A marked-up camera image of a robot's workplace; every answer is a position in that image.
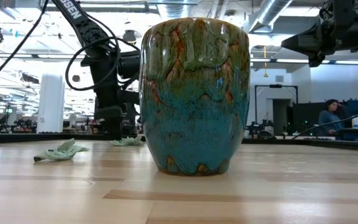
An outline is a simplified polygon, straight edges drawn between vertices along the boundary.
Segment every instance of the doorway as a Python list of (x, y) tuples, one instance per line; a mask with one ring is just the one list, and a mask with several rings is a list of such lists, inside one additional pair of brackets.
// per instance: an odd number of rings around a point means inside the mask
[(273, 130), (274, 135), (281, 135), (287, 126), (287, 107), (291, 105), (289, 99), (273, 99)]

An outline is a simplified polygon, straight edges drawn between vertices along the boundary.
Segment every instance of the white cylinder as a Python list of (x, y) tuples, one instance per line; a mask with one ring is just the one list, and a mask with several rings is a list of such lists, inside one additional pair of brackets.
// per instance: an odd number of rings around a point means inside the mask
[(63, 74), (45, 72), (41, 80), (37, 133), (60, 133), (63, 131), (64, 104), (65, 80)]
[(12, 110), (12, 113), (10, 113), (9, 117), (7, 118), (7, 125), (13, 126), (15, 120), (17, 119), (17, 107), (10, 107), (9, 109)]

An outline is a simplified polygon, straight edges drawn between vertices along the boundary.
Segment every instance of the exposed ductwork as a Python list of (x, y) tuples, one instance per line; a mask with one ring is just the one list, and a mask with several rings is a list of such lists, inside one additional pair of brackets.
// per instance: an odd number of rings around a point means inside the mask
[(214, 0), (212, 3), (211, 12), (208, 15), (209, 18), (215, 19), (216, 11), (218, 11), (218, 5), (219, 5), (219, 0)]
[(178, 19), (191, 16), (193, 6), (188, 5), (186, 0), (164, 0), (164, 4), (157, 5), (162, 19)]
[(223, 17), (226, 13), (226, 10), (227, 10), (227, 5), (229, 5), (230, 3), (230, 0), (223, 0), (223, 3), (222, 3), (222, 7), (221, 7), (221, 12), (219, 14), (219, 20), (223, 20)]
[(259, 11), (247, 16), (243, 28), (248, 33), (271, 33), (273, 23), (293, 0), (264, 0)]

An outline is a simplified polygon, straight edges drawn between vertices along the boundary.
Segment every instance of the green cloth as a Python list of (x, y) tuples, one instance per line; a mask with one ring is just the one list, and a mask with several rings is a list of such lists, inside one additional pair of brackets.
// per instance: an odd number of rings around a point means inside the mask
[(83, 146), (76, 146), (75, 140), (70, 139), (66, 142), (64, 142), (62, 145), (60, 145), (57, 149), (47, 149), (40, 154), (34, 156), (34, 161), (42, 161), (44, 159), (49, 159), (52, 161), (63, 161), (63, 160), (69, 160), (73, 158), (73, 156), (77, 152), (88, 152), (89, 149), (83, 147)]
[(120, 141), (111, 141), (110, 143), (115, 146), (143, 146), (144, 142), (141, 141), (142, 136), (137, 136), (136, 138), (125, 138)]

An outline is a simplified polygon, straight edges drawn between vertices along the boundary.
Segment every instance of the white wall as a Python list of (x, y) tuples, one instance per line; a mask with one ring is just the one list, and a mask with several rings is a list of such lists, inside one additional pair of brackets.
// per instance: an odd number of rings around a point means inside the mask
[(291, 75), (292, 85), (298, 86), (299, 103), (311, 102), (311, 73), (308, 65), (305, 65)]
[(358, 65), (320, 65), (311, 69), (312, 101), (358, 99)]
[(305, 65), (291, 75), (299, 87), (299, 102), (358, 99), (358, 65)]
[[(268, 69), (268, 77), (264, 77), (265, 70), (260, 69), (255, 72), (251, 69), (251, 79), (250, 79), (250, 105), (247, 125), (250, 125), (251, 122), (255, 121), (255, 85), (270, 85), (270, 84), (281, 84), (281, 85), (292, 85), (291, 74), (287, 73), (285, 69)], [(276, 75), (283, 75), (284, 82), (277, 83), (275, 81)], [(257, 93), (262, 90), (262, 87), (258, 87)], [(273, 120), (273, 100), (271, 99), (294, 99), (292, 93), (290, 93), (286, 88), (273, 89), (273, 88), (264, 88), (263, 91), (257, 97), (257, 112), (258, 112), (258, 121), (262, 120), (266, 112), (268, 112), (268, 119)]]

